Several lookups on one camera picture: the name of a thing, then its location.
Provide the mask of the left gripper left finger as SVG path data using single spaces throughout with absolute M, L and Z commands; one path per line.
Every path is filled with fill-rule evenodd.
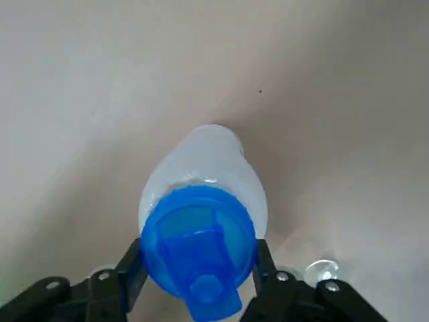
M 147 279 L 139 239 L 114 268 L 103 268 L 71 285 L 43 278 L 1 306 L 7 321 L 127 321 Z

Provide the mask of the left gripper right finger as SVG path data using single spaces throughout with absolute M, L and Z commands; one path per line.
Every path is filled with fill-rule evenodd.
M 347 282 L 328 279 L 313 288 L 278 269 L 264 239 L 257 240 L 252 275 L 256 295 L 244 311 L 244 321 L 386 322 Z

